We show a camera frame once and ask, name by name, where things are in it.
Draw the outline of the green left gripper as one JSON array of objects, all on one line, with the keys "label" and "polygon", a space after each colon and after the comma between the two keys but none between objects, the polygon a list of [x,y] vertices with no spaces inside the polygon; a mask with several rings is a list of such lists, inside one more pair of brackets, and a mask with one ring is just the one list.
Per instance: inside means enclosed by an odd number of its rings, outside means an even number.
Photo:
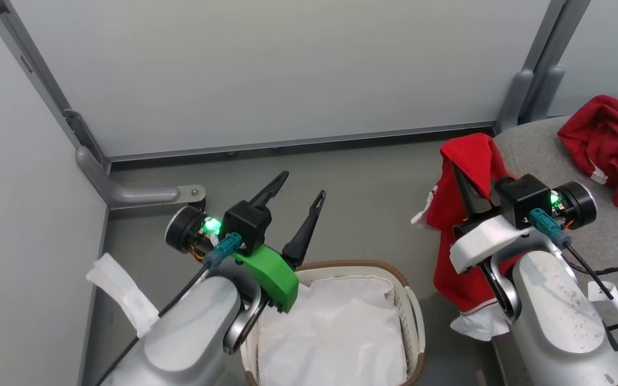
[{"label": "green left gripper", "polygon": [[260,289],[261,303],[289,313],[299,292],[295,271],[304,263],[326,199],[326,191],[320,191],[303,224],[281,252],[267,246],[265,232],[272,221],[267,204],[280,192],[289,174],[282,171],[250,200],[251,207],[231,207],[221,220],[199,207],[180,208],[165,228],[166,244],[203,264],[198,279],[223,273],[227,263],[242,266]]}]

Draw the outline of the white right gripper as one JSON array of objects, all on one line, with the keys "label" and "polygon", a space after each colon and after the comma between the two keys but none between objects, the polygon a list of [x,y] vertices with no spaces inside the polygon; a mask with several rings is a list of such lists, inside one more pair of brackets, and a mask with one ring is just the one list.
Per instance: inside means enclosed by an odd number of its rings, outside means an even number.
[{"label": "white right gripper", "polygon": [[564,249],[572,244],[569,231],[598,216],[593,195],[578,182],[551,189],[540,181],[498,181],[487,199],[454,163],[453,172],[466,213],[450,249],[458,274],[531,251],[563,259]]}]

